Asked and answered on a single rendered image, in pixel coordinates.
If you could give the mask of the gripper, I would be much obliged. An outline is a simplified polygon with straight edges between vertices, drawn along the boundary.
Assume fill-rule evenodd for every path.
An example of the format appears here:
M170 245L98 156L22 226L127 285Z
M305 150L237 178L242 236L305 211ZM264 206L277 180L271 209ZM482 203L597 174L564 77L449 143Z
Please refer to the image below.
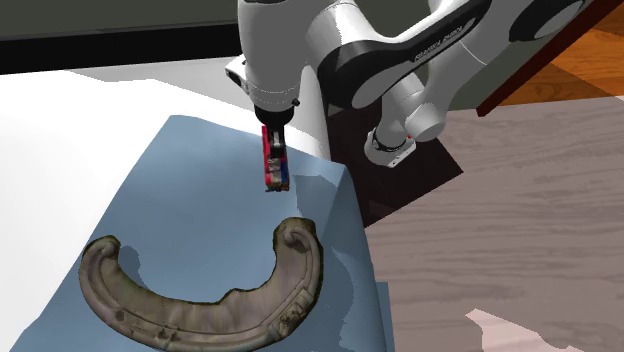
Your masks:
M283 111L267 111L258 106L254 106L256 118L267 128L270 128L270 157L272 159L282 159L285 157L286 145L284 136L284 126L289 123L295 112L295 107Z

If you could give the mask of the red box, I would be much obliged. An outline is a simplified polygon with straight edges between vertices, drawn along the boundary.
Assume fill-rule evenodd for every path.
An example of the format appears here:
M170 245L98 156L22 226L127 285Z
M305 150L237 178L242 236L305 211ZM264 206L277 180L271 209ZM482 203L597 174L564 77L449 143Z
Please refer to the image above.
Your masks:
M290 188L287 152L282 159L270 157L270 128L262 126L262 146L265 184L268 192L288 191Z

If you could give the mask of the blue blanket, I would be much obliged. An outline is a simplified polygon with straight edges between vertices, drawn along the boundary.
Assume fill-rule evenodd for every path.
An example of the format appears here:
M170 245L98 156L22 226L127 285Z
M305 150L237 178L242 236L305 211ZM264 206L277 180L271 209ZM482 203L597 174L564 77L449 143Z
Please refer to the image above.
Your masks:
M288 160L289 190L268 192L257 135L173 116L88 244L112 235L121 268L138 285L216 302L233 288L265 283L275 266L275 228L289 217L310 219L323 248L318 301L291 335L253 352L394 352L388 294L374 277L348 170L297 150ZM10 352L162 352L121 335L90 309L79 283L82 254Z

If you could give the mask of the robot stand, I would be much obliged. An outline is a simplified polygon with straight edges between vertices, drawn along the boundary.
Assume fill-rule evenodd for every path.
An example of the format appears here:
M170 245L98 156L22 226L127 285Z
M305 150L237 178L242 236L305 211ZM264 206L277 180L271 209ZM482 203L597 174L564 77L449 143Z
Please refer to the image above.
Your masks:
M363 145L367 133L380 121L380 101L359 110L341 110L330 104L324 108L331 160L347 167L366 227L463 173L437 139L418 143L394 168L370 162Z

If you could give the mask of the grey-brown curved neck pillow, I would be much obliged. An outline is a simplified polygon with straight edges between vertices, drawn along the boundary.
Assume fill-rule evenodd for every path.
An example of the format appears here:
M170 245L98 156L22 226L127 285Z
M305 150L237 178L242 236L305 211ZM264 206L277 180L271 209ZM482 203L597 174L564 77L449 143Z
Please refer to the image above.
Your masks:
M118 262L119 240L89 243L79 266L82 295L110 328L162 352L253 352L289 335L316 305L323 248L315 223L284 219L273 232L275 266L254 289L229 290L216 302L159 295L138 285Z

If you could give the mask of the white bed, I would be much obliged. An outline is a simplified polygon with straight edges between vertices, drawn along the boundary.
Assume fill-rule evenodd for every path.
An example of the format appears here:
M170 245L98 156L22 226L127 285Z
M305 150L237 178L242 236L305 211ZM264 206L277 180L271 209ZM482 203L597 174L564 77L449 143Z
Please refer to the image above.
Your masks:
M169 118L257 135L225 59L0 75L0 352L43 312L127 176ZM308 133L310 70L288 153L326 159Z

